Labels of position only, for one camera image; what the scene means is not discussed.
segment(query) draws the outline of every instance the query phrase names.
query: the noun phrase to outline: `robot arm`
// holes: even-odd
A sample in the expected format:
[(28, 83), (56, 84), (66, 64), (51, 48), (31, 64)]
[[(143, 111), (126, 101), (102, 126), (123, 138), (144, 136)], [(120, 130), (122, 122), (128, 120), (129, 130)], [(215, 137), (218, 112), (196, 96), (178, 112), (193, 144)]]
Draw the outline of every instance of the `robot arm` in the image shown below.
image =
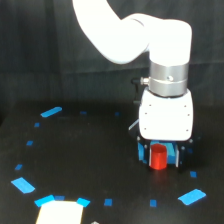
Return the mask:
[(142, 81), (148, 87), (139, 108), (141, 135), (145, 139), (188, 139), (193, 125), (187, 90), (190, 25), (144, 14), (121, 20), (106, 0), (73, 0), (73, 6), (83, 32), (111, 62), (129, 63), (150, 52), (150, 76)]
[(120, 20), (106, 0), (73, 0), (73, 6), (85, 35), (111, 62), (129, 63), (146, 50), (148, 39), (142, 24)]
[(143, 84), (162, 97), (187, 92), (189, 24), (144, 14), (121, 20), (106, 0), (73, 0), (73, 6), (83, 32), (104, 57), (126, 64), (149, 51), (150, 77)]

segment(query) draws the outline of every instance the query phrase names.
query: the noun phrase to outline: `red block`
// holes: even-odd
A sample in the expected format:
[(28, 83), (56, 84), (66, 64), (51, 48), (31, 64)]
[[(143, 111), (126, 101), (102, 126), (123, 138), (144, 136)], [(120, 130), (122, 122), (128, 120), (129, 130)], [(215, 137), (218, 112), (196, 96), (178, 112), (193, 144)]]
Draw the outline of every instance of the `red block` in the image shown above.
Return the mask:
[(155, 170), (162, 170), (167, 167), (167, 150), (166, 146), (154, 144), (150, 147), (150, 167)]

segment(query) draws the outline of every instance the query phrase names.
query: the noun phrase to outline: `blue tape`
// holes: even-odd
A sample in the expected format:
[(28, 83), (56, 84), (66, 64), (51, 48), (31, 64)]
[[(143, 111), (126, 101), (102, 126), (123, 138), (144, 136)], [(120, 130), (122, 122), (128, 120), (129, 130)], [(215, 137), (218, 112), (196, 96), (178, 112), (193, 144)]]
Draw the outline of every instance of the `blue tape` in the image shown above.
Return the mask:
[(150, 200), (150, 207), (157, 207), (156, 200)]
[(14, 186), (16, 186), (20, 191), (22, 191), (24, 194), (31, 193), (35, 190), (35, 188), (31, 184), (29, 184), (26, 180), (24, 180), (22, 177), (11, 181), (11, 183)]
[(89, 205), (90, 201), (83, 199), (83, 198), (79, 198), (77, 200), (77, 203), (82, 205), (83, 207), (87, 207)]
[(33, 141), (28, 141), (28, 142), (26, 143), (26, 145), (27, 145), (27, 146), (31, 146), (31, 145), (33, 145)]
[(64, 201), (65, 196), (54, 196), (55, 201)]
[(167, 163), (168, 164), (176, 164), (176, 156), (168, 156)]
[(35, 123), (35, 124), (34, 124), (34, 127), (35, 127), (35, 128), (39, 128), (39, 127), (40, 127), (40, 123)]
[(42, 113), (42, 114), (40, 114), (42, 117), (49, 117), (49, 116), (51, 116), (51, 115), (53, 115), (53, 114), (56, 114), (56, 113), (58, 113), (59, 111), (62, 111), (62, 108), (61, 107), (55, 107), (55, 108), (53, 108), (53, 109), (51, 109), (51, 110), (48, 110), (48, 111), (46, 111), (46, 112), (44, 112), (44, 113)]
[(112, 206), (112, 199), (105, 199), (104, 206)]
[(138, 159), (142, 161), (144, 159), (144, 147), (138, 142)]
[(188, 149), (187, 152), (188, 152), (189, 154), (192, 154), (192, 153), (193, 153), (193, 149)]
[(179, 197), (178, 200), (182, 201), (185, 205), (190, 205), (205, 196), (206, 196), (206, 194), (204, 192), (202, 192), (198, 189), (195, 189), (195, 190)]
[(172, 143), (165, 143), (168, 156), (174, 156), (175, 157), (175, 150)]
[(150, 145), (154, 145), (154, 144), (158, 144), (158, 143), (159, 143), (159, 141), (157, 141), (157, 140), (152, 140), (151, 143), (150, 143)]
[(192, 178), (197, 178), (197, 173), (195, 171), (190, 171), (190, 175)]
[(16, 168), (15, 168), (15, 170), (20, 170), (21, 168), (22, 168), (22, 164), (18, 164), (17, 166), (16, 166)]
[(41, 207), (43, 204), (48, 203), (50, 201), (54, 201), (54, 196), (49, 195), (47, 197), (41, 198), (39, 200), (34, 201), (37, 207)]
[(87, 115), (87, 112), (86, 111), (80, 111), (80, 114), (81, 115)]

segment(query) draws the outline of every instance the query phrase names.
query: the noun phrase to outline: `black surface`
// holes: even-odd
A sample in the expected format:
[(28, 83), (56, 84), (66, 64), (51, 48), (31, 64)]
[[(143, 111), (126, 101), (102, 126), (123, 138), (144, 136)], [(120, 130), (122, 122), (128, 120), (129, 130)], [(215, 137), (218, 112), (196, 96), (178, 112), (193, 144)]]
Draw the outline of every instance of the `black surface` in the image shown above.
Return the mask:
[[(136, 141), (128, 135), (137, 108), (65, 104), (57, 115), (40, 117), (53, 106), (58, 105), (18, 105), (1, 127), (0, 223), (35, 223), (34, 200), (50, 194), (89, 199), (82, 224), (223, 223), (224, 108), (195, 109), (195, 127), (203, 137), (180, 174), (175, 168), (152, 172), (138, 162)], [(118, 110), (121, 116), (115, 117)], [(26, 146), (28, 140), (33, 146)], [(15, 171), (19, 163), (22, 170)], [(24, 195), (11, 184), (21, 176), (36, 188), (33, 193)], [(193, 189), (207, 197), (190, 206), (177, 200)], [(103, 206), (105, 198), (113, 199), (112, 207)], [(149, 207), (150, 199), (157, 200), (157, 208)]]

